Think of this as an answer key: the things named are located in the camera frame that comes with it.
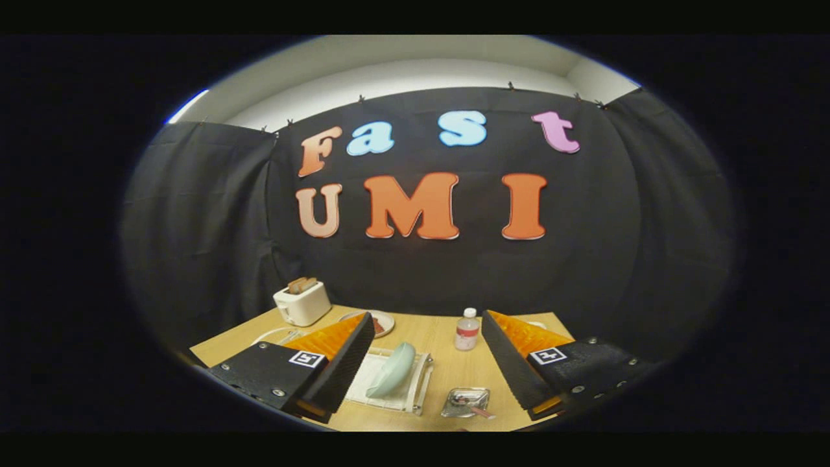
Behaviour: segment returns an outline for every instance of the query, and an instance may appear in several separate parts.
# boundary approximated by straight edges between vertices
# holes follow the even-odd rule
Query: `bowl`
[[[401,342],[389,359],[380,367],[372,385],[366,390],[366,397],[379,398],[388,395],[406,379],[415,361],[415,347]]]

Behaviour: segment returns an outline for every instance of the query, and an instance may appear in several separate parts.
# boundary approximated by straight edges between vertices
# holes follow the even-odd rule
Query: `white toaster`
[[[319,281],[297,295],[288,293],[286,287],[274,294],[274,303],[280,309],[283,320],[299,327],[311,326],[331,310],[325,286]]]

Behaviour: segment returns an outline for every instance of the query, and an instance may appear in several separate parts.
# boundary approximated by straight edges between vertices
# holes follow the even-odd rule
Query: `black backdrop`
[[[479,111],[487,136],[447,146],[438,118]],[[531,116],[569,120],[576,154],[553,149]],[[352,132],[393,126],[381,154],[347,154]],[[343,134],[322,170],[297,176],[302,142]],[[392,175],[411,196],[422,177],[451,172],[453,240],[370,238],[364,181]],[[546,234],[508,240],[503,175],[541,175]],[[300,227],[298,189],[341,184],[339,229]],[[732,266],[730,190],[708,149],[647,91],[607,108],[533,91],[453,88],[354,103],[272,135],[209,123],[167,125],[136,168],[124,202],[124,257],[150,325],[179,349],[274,307],[306,275],[332,302],[390,312],[459,315],[555,312],[576,337],[599,335],[662,359],[696,331]]]

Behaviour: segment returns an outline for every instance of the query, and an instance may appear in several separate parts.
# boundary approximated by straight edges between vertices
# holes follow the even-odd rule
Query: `water bottle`
[[[476,319],[476,309],[467,308],[464,310],[464,317],[458,320],[456,326],[456,349],[468,351],[475,347],[479,328],[481,328],[481,324]]]

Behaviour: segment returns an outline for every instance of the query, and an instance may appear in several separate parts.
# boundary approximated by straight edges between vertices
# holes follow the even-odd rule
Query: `table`
[[[303,332],[313,332],[334,324],[343,315],[360,311],[358,308],[334,305],[318,322],[301,327]],[[386,336],[374,339],[372,347],[393,350],[401,342],[409,342],[418,353],[430,353],[434,359],[432,376],[427,388],[420,416],[396,412],[378,407],[364,406],[343,401],[328,424],[321,424],[339,431],[511,431],[549,420],[553,416],[532,421],[510,392],[496,359],[481,334],[476,347],[470,351],[458,351],[454,345],[456,323],[461,317],[437,317],[389,313],[395,318],[394,329]],[[568,330],[552,313],[514,316],[527,322],[541,322],[550,331],[571,337]],[[291,327],[283,321],[274,308],[248,322],[191,348],[206,366],[215,366],[245,350],[262,334],[279,327]],[[262,339],[272,342],[269,337]],[[486,387],[491,391],[487,411],[496,415],[494,420],[475,416],[472,418],[445,418],[441,416],[444,401],[450,389],[459,386]]]

